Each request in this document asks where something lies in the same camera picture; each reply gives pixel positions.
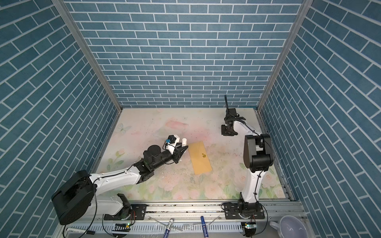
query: blue marker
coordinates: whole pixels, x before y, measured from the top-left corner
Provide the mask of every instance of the blue marker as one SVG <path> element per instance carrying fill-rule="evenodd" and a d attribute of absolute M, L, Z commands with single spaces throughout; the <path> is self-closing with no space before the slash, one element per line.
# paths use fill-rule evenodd
<path fill-rule="evenodd" d="M 201 225 L 202 225 L 202 231 L 204 232 L 204 237 L 209 238 L 207 225 L 205 224 L 204 216 L 201 216 Z"/>
<path fill-rule="evenodd" d="M 163 238 L 167 238 L 168 237 L 172 225 L 173 225 L 173 219 L 169 220 L 169 223 L 168 223 L 167 229 L 164 232 Z"/>

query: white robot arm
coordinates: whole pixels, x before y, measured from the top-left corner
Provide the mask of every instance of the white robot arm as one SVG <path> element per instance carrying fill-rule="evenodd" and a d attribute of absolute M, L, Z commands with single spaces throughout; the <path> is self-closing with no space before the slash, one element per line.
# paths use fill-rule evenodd
<path fill-rule="evenodd" d="M 178 163 L 188 146 L 179 143 L 177 135 L 165 141 L 165 150 L 158 145 L 143 152 L 144 158 L 129 168 L 100 174 L 88 174 L 85 170 L 76 172 L 52 196 L 54 208 L 61 225 L 70 224 L 82 216 L 108 214 L 115 220 L 132 215 L 132 207 L 124 194 L 101 196 L 112 189 L 139 184 L 153 176 L 154 170 L 169 161 Z"/>
<path fill-rule="evenodd" d="M 233 203 L 224 204 L 226 208 L 232 208 L 230 209 L 231 213 L 238 210 L 241 217 L 249 217 L 262 210 L 258 201 L 258 194 L 262 178 L 274 161 L 271 138 L 268 134 L 258 134 L 253 127 L 247 124 L 244 117 L 237 114 L 235 108 L 229 108 L 226 95 L 225 103 L 225 125 L 221 125 L 221 134 L 223 136 L 238 135 L 245 137 L 243 161 L 247 168 L 247 175 L 245 187 L 240 194 L 236 207 Z"/>

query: blue brick wallpaper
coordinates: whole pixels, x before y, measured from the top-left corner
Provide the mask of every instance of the blue brick wallpaper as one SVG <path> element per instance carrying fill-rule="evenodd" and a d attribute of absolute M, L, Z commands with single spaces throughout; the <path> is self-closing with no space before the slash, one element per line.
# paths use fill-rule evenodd
<path fill-rule="evenodd" d="M 381 237 L 381 1 L 314 0 L 262 113 L 319 237 Z"/>
<path fill-rule="evenodd" d="M 0 237 L 51 236 L 50 202 L 116 116 L 50 0 L 0 0 Z"/>
<path fill-rule="evenodd" d="M 302 0 L 65 2 L 123 107 L 255 107 Z"/>

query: table surface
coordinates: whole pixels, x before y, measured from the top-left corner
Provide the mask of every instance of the table surface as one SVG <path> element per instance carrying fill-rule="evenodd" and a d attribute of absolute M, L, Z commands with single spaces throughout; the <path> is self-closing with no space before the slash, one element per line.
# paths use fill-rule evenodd
<path fill-rule="evenodd" d="M 248 124 L 260 131 L 253 109 L 237 109 Z M 246 168 L 243 164 L 244 135 L 222 136 L 225 109 L 124 109 L 97 173 L 128 168 L 139 161 L 150 145 L 162 146 L 168 135 L 187 142 L 203 141 L 212 171 L 195 175 L 188 151 L 178 164 L 163 165 L 147 181 L 123 186 L 107 195 L 123 193 L 129 200 L 217 200 L 236 199 L 242 191 Z M 263 178 L 260 198 L 284 198 L 274 166 Z"/>

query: marker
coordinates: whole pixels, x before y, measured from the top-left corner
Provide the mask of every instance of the marker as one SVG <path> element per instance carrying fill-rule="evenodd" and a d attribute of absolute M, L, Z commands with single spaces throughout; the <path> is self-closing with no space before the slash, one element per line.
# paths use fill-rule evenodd
<path fill-rule="evenodd" d="M 168 223 L 167 229 L 164 232 L 163 238 L 167 238 L 168 237 L 172 225 L 173 225 L 173 219 L 169 220 L 169 223 Z"/>
<path fill-rule="evenodd" d="M 77 228 L 71 228 L 71 227 L 66 228 L 66 230 L 68 232 L 78 232 L 78 233 L 85 233 L 86 232 L 86 234 L 89 234 L 89 235 L 94 235 L 95 234 L 95 231 L 91 231 L 91 230 L 86 231 L 86 230 L 83 230 L 83 229 L 77 229 Z"/>
<path fill-rule="evenodd" d="M 201 216 L 201 225 L 202 225 L 202 231 L 204 233 L 204 237 L 209 238 L 208 231 L 207 231 L 207 225 L 205 224 L 204 216 Z"/>

